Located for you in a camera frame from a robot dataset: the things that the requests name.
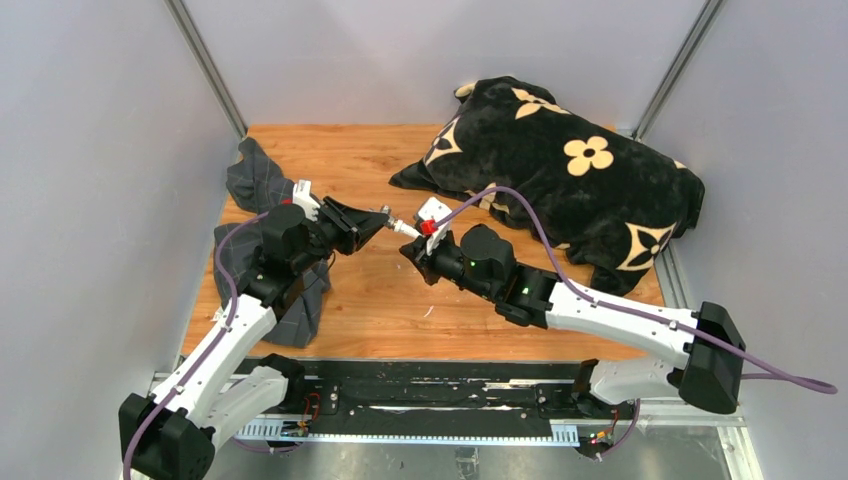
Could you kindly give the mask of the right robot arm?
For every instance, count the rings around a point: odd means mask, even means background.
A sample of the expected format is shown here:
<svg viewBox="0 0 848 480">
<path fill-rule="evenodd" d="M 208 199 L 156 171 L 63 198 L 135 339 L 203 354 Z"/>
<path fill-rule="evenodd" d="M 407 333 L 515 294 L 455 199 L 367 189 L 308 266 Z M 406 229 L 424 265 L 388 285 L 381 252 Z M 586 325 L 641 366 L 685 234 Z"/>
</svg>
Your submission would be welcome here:
<svg viewBox="0 0 848 480">
<path fill-rule="evenodd" d="M 668 396 L 714 414 L 737 410 L 746 344 L 719 304 L 668 308 L 570 284 L 517 261 L 512 244 L 484 225 L 460 240 L 451 233 L 420 237 L 399 252 L 427 284 L 448 280 L 491 302 L 513 324 L 606 337 L 645 352 L 643 358 L 581 363 L 571 400 L 584 416 Z"/>
</svg>

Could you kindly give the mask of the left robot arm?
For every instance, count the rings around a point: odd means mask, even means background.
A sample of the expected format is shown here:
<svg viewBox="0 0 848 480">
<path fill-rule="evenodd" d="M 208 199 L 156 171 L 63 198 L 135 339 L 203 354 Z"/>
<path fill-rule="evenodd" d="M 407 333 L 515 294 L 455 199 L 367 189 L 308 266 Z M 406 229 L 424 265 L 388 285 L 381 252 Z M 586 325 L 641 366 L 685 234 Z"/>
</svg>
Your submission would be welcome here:
<svg viewBox="0 0 848 480">
<path fill-rule="evenodd" d="M 304 293 L 304 276 L 333 254 L 359 251 L 390 219 L 388 208 L 360 210 L 312 195 L 248 220 L 262 240 L 240 280 L 219 270 L 230 299 L 192 353 L 146 395 L 131 394 L 118 412 L 122 476 L 202 479 L 218 450 L 266 410 L 298 411 L 305 369 L 271 354 L 243 380 L 228 382 L 249 351 Z"/>
</svg>

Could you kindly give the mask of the metal tee pipe fitting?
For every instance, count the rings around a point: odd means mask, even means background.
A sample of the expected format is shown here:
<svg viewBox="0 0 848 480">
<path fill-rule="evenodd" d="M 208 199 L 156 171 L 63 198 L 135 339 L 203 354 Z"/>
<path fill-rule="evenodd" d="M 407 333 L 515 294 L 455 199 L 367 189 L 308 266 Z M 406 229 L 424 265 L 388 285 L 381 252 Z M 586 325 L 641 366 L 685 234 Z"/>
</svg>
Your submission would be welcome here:
<svg viewBox="0 0 848 480">
<path fill-rule="evenodd" d="M 377 214 L 383 220 L 383 227 L 389 231 L 395 230 L 397 218 L 392 213 L 389 205 L 383 205 L 379 209 L 370 208 L 371 213 Z"/>
</svg>

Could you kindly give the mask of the white plastic water faucet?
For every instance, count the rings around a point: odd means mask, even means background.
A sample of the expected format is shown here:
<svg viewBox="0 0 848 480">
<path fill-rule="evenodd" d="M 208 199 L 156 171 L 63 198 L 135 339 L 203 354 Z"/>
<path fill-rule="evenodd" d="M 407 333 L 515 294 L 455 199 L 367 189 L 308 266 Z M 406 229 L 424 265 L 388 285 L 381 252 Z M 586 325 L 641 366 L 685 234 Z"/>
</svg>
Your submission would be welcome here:
<svg viewBox="0 0 848 480">
<path fill-rule="evenodd" d="M 412 225 L 407 224 L 403 220 L 396 219 L 391 227 L 392 231 L 395 233 L 406 235 L 410 238 L 416 239 L 422 236 L 422 234 Z"/>
</svg>

